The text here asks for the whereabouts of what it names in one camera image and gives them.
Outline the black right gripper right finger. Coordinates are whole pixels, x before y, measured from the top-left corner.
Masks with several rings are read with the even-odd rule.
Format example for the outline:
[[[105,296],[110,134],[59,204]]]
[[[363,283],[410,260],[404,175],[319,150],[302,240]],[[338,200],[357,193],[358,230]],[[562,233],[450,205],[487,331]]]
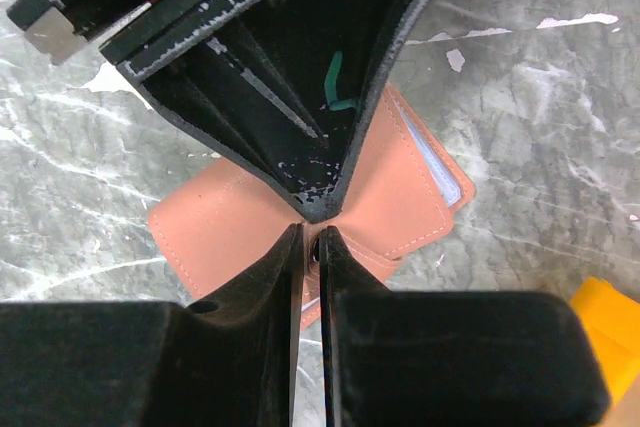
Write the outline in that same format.
[[[610,394],[581,321],[535,291],[393,291],[319,236],[330,426],[593,426]]]

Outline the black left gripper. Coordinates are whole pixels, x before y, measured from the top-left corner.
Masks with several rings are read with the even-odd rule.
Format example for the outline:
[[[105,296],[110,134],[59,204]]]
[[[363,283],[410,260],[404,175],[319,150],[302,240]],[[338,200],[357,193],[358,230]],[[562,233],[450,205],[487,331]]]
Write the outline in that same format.
[[[320,58],[394,56],[400,1],[18,0],[8,14],[30,31],[54,12],[91,41],[144,4],[103,55],[167,120],[319,219]]]

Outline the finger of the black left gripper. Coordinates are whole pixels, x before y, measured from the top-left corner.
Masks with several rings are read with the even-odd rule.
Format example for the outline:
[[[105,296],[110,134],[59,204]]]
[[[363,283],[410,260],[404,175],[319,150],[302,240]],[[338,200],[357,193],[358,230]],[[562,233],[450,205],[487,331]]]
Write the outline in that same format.
[[[400,1],[400,45],[372,65],[351,64],[341,52],[320,58],[320,189],[349,179],[365,134],[403,43],[429,0]]]

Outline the pink leather card holder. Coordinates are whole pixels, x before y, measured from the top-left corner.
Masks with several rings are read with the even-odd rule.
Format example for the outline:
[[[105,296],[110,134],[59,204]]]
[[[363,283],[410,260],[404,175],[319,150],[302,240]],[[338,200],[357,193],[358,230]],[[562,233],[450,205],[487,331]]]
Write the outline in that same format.
[[[336,189],[308,187],[286,202],[262,179],[218,159],[155,205],[149,230],[197,299],[259,260],[291,224],[312,247],[336,227],[351,255],[379,280],[404,257],[447,235],[474,196],[469,177],[387,85],[352,176]]]

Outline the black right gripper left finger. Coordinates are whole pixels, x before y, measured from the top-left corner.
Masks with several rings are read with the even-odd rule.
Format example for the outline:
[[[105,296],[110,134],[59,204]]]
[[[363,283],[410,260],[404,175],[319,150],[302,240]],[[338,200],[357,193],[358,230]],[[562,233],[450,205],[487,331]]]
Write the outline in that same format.
[[[5,303],[5,426],[288,426],[304,235],[201,300]]]

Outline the yellow bin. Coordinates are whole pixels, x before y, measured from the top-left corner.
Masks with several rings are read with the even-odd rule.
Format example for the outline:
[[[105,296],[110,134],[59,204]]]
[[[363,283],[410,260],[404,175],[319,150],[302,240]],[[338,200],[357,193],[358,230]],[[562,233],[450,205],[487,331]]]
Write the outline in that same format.
[[[639,303],[608,282],[589,277],[570,301],[600,363],[612,403],[639,375]]]

